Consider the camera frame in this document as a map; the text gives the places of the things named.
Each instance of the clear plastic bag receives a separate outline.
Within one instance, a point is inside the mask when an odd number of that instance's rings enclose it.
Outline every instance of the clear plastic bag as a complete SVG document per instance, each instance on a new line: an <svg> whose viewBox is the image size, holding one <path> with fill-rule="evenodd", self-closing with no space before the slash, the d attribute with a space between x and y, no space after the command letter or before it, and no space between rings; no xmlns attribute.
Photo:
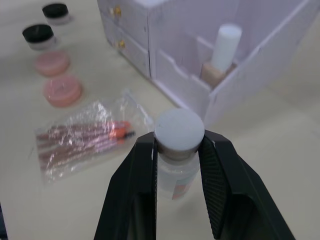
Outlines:
<svg viewBox="0 0 320 240"><path fill-rule="evenodd" d="M40 168L48 182L87 167L97 156L132 147L154 128L152 118L129 91L98 100L35 131Z"/></svg>

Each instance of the table surface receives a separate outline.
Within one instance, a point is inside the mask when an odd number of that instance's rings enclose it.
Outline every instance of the table surface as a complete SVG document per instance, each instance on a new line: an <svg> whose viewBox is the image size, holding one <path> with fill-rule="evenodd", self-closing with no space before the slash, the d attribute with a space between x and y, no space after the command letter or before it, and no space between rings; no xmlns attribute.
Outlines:
<svg viewBox="0 0 320 240"><path fill-rule="evenodd" d="M107 44L95 0L66 0L74 21L53 30L85 91L76 106L51 107L42 96L45 78L33 68L38 53L21 34L44 21L45 2L0 8L0 202L10 240L89 240L110 178L129 149L45 185L33 130L97 98L119 96L124 88L153 118L174 105ZM319 40L320 18L282 78L209 129L229 138L260 174L297 240L320 239ZM199 174L183 200L161 199L158 208L157 239L213 239Z"/></svg>

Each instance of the white bottle cap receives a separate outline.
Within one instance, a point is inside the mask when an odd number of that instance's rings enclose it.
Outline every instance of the white bottle cap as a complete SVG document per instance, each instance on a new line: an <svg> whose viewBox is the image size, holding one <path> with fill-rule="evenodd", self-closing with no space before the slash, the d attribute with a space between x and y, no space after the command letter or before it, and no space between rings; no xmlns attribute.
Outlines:
<svg viewBox="0 0 320 240"><path fill-rule="evenodd" d="M204 138L205 126L196 113L176 108L164 112L157 119L154 135L160 146L169 151L172 157L183 152L196 152Z"/></svg>
<svg viewBox="0 0 320 240"><path fill-rule="evenodd" d="M241 27L228 23L221 25L215 42L211 65L225 73L232 65L240 39Z"/></svg>

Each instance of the black jar lid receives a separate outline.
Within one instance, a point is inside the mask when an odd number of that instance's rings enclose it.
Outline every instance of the black jar lid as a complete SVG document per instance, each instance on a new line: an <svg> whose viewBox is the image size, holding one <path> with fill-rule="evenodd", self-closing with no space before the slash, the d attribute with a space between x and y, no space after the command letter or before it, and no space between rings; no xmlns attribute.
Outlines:
<svg viewBox="0 0 320 240"><path fill-rule="evenodd" d="M58 19L69 14L68 8L63 3L52 3L42 8L44 16L48 19Z"/></svg>
<svg viewBox="0 0 320 240"><path fill-rule="evenodd" d="M25 40L32 44L45 42L54 36L54 32L47 24L29 26L23 30L22 34Z"/></svg>

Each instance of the bottle label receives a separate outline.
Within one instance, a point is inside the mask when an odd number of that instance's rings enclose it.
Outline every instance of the bottle label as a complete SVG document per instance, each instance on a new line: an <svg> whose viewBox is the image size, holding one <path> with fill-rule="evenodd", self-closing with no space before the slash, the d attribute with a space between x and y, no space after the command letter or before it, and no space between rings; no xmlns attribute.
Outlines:
<svg viewBox="0 0 320 240"><path fill-rule="evenodd" d="M195 177L196 177L196 174L176 181L173 195L172 195L172 200L183 197L188 192Z"/></svg>

